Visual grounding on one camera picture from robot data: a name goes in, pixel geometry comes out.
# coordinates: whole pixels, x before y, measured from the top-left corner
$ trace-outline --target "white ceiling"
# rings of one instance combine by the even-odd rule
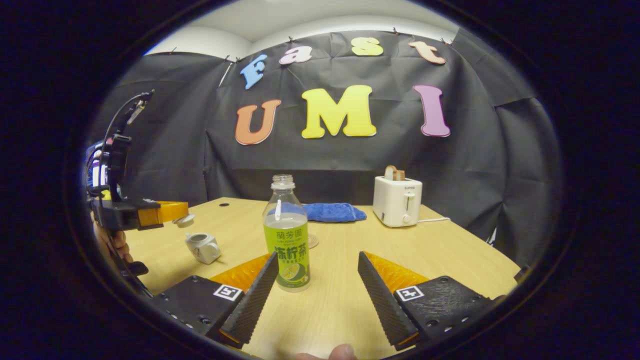
[[[429,24],[453,33],[458,26],[407,0],[239,0],[221,7],[190,26],[223,29],[256,42],[304,22],[345,15],[383,15]]]

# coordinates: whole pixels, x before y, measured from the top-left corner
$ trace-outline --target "black fabric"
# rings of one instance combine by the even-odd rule
[[[356,37],[378,39],[384,53],[356,56]],[[413,41],[435,46],[447,62],[426,61],[408,46]],[[279,64],[286,50],[302,45],[313,48],[309,61]],[[240,71],[260,54],[268,56],[264,77],[245,90]],[[450,136],[420,132],[422,102],[413,86],[421,84],[442,90]],[[377,133],[302,138],[302,93],[324,88],[337,102],[351,85],[371,86]],[[197,54],[145,56],[107,99],[96,129],[104,131],[124,100],[151,88],[154,99],[127,129],[134,145],[123,188],[131,197],[190,205],[222,196],[268,200],[271,176],[288,173],[302,202],[366,205],[374,176],[393,164],[423,182],[423,204],[482,239],[497,227],[492,245],[520,266],[553,230],[561,166],[550,119],[517,70],[466,31],[453,45],[380,31],[328,33],[270,47],[238,64]],[[238,109],[258,106],[250,127],[256,131],[262,103],[273,99],[282,103],[271,134],[256,145],[238,143]]]

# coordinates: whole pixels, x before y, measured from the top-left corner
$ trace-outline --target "foam letter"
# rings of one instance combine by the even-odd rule
[[[444,124],[442,105],[440,104],[442,90],[429,85],[415,85],[413,89],[420,94],[420,99],[422,99],[424,114],[424,125],[420,128],[422,133],[426,136],[449,136],[451,130]]]
[[[358,56],[376,56],[384,51],[375,38],[355,38],[351,41],[351,50]]]
[[[421,57],[434,64],[444,64],[447,62],[444,58],[439,58],[433,53],[434,51],[438,51],[438,49],[425,44],[424,41],[410,42],[409,46],[416,48]]]
[[[258,56],[255,60],[251,61],[249,65],[245,66],[244,69],[240,72],[240,74],[244,75],[246,80],[245,90],[249,89],[253,84],[257,83],[258,80],[262,79],[263,74],[259,74],[258,71],[264,70],[264,63],[262,60],[266,59],[267,56],[262,54]]]
[[[249,130],[253,112],[258,108],[256,105],[248,105],[238,109],[238,122],[236,124],[236,141],[243,145],[255,145],[266,139],[273,129],[276,107],[280,105],[280,100],[269,100],[262,104],[264,116],[262,117],[262,127],[252,133]]]
[[[299,46],[294,47],[293,49],[287,50],[285,56],[280,59],[280,63],[282,65],[287,65],[292,62],[303,63],[307,60],[311,59],[311,47],[310,46]]]
[[[347,116],[347,126],[342,130],[347,136],[373,136],[376,127],[369,116],[369,94],[367,85],[351,85],[345,89],[342,98],[336,104],[325,89],[312,89],[302,93],[307,100],[307,128],[302,131],[305,139],[321,138],[324,129],[320,127],[320,118],[329,133],[338,134],[340,126]]]

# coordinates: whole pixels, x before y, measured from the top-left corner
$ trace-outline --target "blue towel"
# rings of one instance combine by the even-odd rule
[[[354,208],[351,204],[307,204],[303,205],[307,218],[320,222],[349,222],[364,220],[367,214]]]

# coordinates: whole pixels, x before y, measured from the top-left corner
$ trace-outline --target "blue letter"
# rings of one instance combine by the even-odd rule
[[[246,80],[245,90],[249,89],[253,84],[257,83],[258,80],[262,79],[263,74],[258,74],[258,71],[264,70],[264,63],[262,60],[266,59],[267,56],[262,54],[258,56],[255,60],[251,61],[249,65],[247,65],[240,74],[244,75]]]

